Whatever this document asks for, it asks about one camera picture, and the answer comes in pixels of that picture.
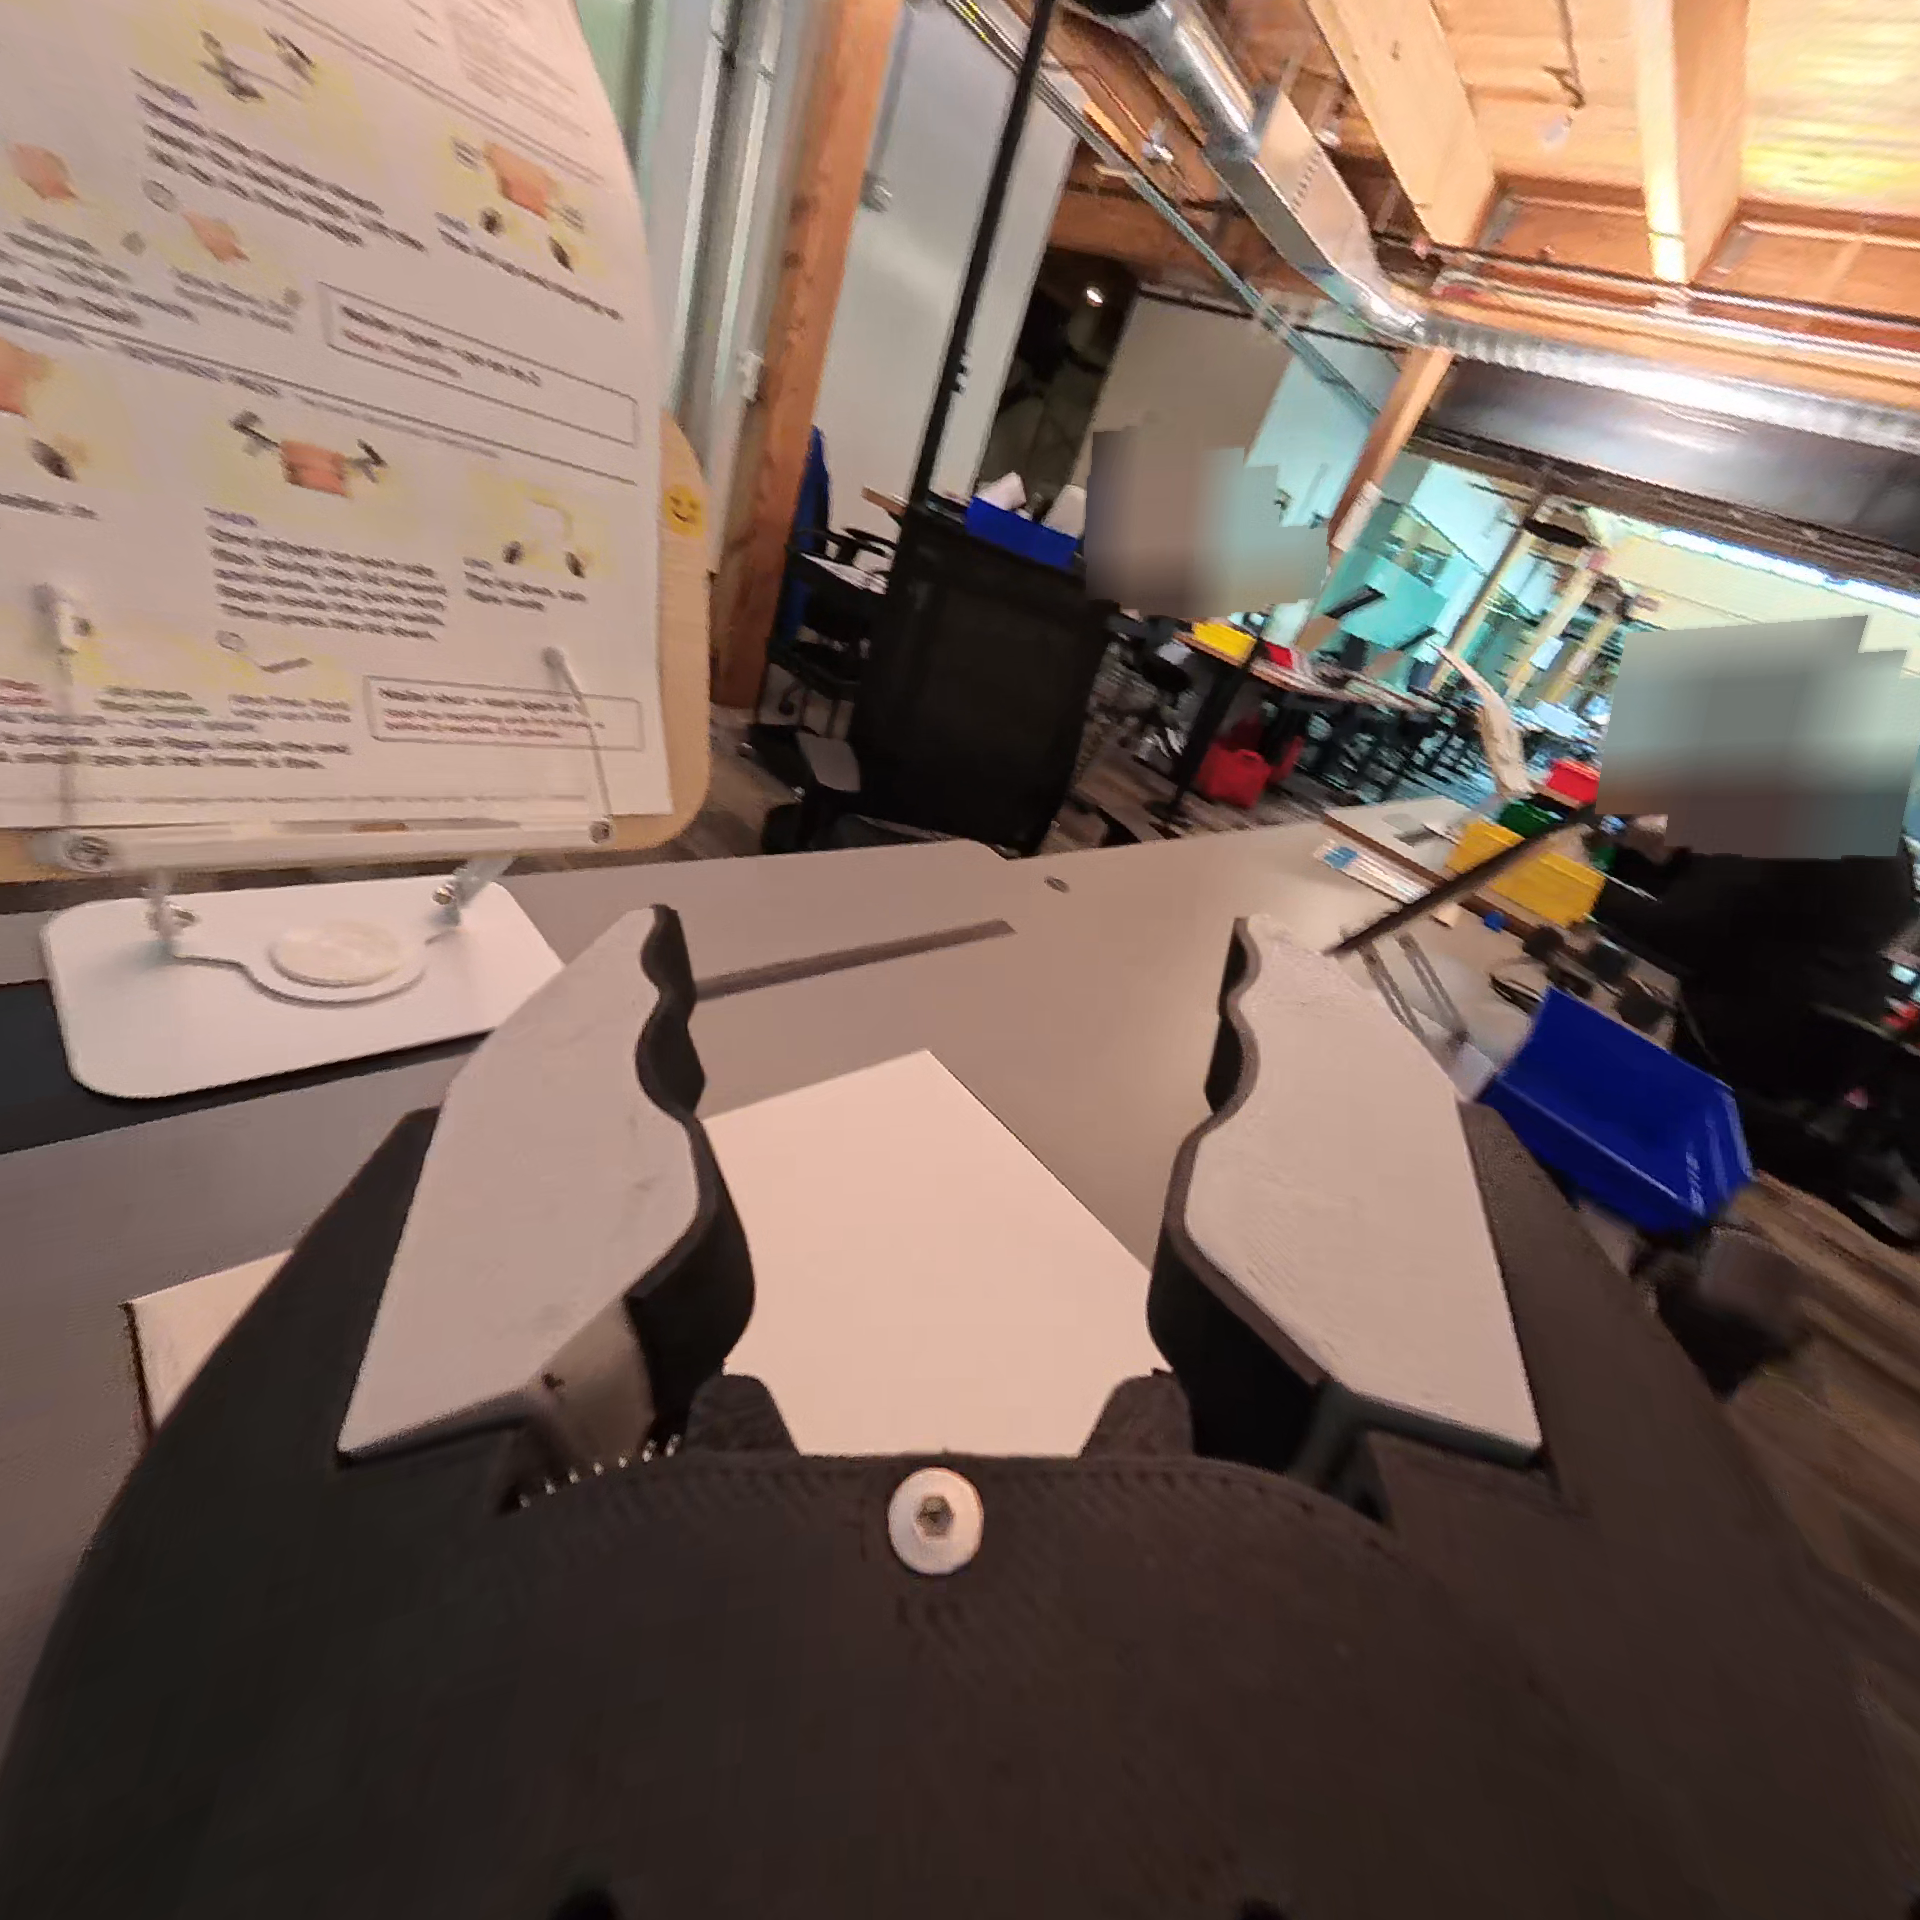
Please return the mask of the big yellow plastic bin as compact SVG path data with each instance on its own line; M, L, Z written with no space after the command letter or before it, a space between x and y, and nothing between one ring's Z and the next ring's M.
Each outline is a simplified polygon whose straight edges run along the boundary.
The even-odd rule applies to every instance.
M1526 925L1570 928L1587 919L1604 886L1607 873L1595 866L1584 827L1569 822L1548 822L1547 827L1520 832L1492 820L1468 822L1449 854L1449 878L1485 868L1496 854L1523 842L1543 842L1540 851L1507 864L1500 873L1481 876L1468 889L1508 921Z

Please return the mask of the white cardboard mailer box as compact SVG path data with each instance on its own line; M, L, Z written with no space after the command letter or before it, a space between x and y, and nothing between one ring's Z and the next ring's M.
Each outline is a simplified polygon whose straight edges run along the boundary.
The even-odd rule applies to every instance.
M232 1388L249 1439L300 1414L328 1467L370 1464L339 1434L437 1120L419 1165L388 1165L394 1190L348 1196L287 1256L132 1302L156 1431ZM758 1379L804 1451L1072 1456L1153 1368L1143 1262L932 1054L707 1134L754 1272L709 1382Z

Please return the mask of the black floor lamp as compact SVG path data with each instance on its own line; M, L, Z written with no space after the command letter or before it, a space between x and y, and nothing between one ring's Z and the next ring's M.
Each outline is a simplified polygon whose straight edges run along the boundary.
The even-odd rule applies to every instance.
M1183 212L1180 205L1166 191L1162 191L1158 181L1143 168L1143 160L1122 148L1121 134L1104 129L1104 123L1097 118L1092 106L1072 108L1054 99L1057 88L1051 79L1045 79L1045 55L1047 36L1051 34L1057 11L1058 5L1054 2L1035 2L1029 9L1020 58L1015 59L1015 88L1003 118L992 168L987 179L987 191L975 221L973 251L969 255L944 358L937 376L932 405L924 426L905 515L931 515L937 510L937 473L948 438L948 420L964 385L975 321L995 263L997 235L1007 193L1017 172L1023 137L1037 93L1047 93L1058 115L1065 115L1077 123L1077 137L1081 143L1092 148L1097 155L1102 157L1104 166L1122 178L1122 181L1137 195L1140 195L1153 212L1169 221Z

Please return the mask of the printed instruction sheet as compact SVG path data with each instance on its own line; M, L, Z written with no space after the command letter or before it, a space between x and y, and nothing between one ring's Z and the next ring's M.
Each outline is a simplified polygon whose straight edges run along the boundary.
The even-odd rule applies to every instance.
M577 4L2 5L5 827L670 803Z

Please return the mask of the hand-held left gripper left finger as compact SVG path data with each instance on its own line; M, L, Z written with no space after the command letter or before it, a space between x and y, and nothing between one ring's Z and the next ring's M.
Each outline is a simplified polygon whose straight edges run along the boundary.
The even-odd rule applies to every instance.
M750 1325L703 1123L681 915L628 913L444 1094L339 1434L372 1462L517 1434L538 1477L657 1451Z

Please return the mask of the small blue plastic bin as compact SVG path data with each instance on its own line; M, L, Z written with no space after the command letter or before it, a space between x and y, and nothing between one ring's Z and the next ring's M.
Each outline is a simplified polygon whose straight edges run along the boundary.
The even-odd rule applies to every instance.
M1040 564L1071 575L1087 575L1082 534L1057 529L1020 510L1001 506L976 491L964 508L964 532L998 554Z

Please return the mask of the black document stand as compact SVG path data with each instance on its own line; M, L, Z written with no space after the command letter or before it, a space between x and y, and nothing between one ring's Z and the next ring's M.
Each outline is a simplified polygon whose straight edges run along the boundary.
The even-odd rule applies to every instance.
M1588 847L1601 820L1598 803L1567 810L1567 824L1584 830ZM1491 818L1444 800L1338 808L1326 816L1337 850L1354 851L1354 866L1363 876L1397 879L1403 889L1387 895L1384 911L1344 928L1322 947L1322 956L1357 968L1388 1012L1449 1061L1459 1061L1474 1047L1476 1036L1449 978L1429 952L1426 928L1459 907L1476 919L1496 915L1505 923L1519 923L1487 910L1468 893L1482 876L1500 873L1508 864L1545 850L1543 840L1526 838L1481 870L1446 876L1449 854L1462 830L1476 820ZM1553 923L1519 925L1526 932L1563 929Z

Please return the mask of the big blue plastic bin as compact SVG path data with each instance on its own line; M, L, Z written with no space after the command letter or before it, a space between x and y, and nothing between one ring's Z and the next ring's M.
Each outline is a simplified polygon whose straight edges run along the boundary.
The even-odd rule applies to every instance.
M1561 987L1476 1100L1577 1198L1649 1237L1707 1232L1757 1179L1728 1085Z

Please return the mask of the black mesh chair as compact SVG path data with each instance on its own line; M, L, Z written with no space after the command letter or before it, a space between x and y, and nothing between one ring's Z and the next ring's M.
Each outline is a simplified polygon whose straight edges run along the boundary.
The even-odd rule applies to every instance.
M1039 854L1077 780L1115 611L1081 569L909 508L848 722L856 810Z

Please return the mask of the silver ventilation duct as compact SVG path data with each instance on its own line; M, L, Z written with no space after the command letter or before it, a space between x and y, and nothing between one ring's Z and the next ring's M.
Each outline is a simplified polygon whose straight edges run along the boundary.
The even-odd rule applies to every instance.
M1140 47L1204 134L1204 160L1263 239L1373 337L1557 378L1679 410L1916 453L1913 403L1835 395L1675 366L1456 317L1394 282L1369 219L1321 137L1282 93L1251 91L1199 4L1077 4Z

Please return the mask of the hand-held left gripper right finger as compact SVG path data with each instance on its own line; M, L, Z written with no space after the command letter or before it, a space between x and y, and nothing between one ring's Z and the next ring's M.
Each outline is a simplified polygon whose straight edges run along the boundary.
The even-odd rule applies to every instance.
M1196 1451L1337 1481L1370 1438L1531 1470L1543 1423L1462 1103L1377 987L1235 921L1147 1294Z

